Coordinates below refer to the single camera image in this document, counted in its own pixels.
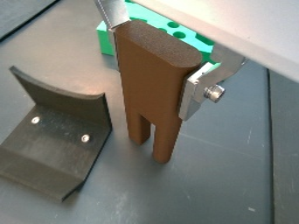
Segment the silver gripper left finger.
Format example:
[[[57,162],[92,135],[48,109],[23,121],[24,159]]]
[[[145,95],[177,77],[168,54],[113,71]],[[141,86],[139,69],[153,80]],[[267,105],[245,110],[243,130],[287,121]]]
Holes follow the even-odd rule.
[[[125,0],[93,0],[107,28],[113,31],[129,21]]]

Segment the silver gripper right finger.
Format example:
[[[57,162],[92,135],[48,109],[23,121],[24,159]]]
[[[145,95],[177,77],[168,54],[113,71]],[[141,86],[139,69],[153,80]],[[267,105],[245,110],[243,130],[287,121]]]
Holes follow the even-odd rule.
[[[215,64],[204,63],[188,76],[181,91],[179,117],[187,121],[199,110],[205,99],[217,102],[225,93],[219,85],[245,64],[247,58],[215,44],[209,54]]]

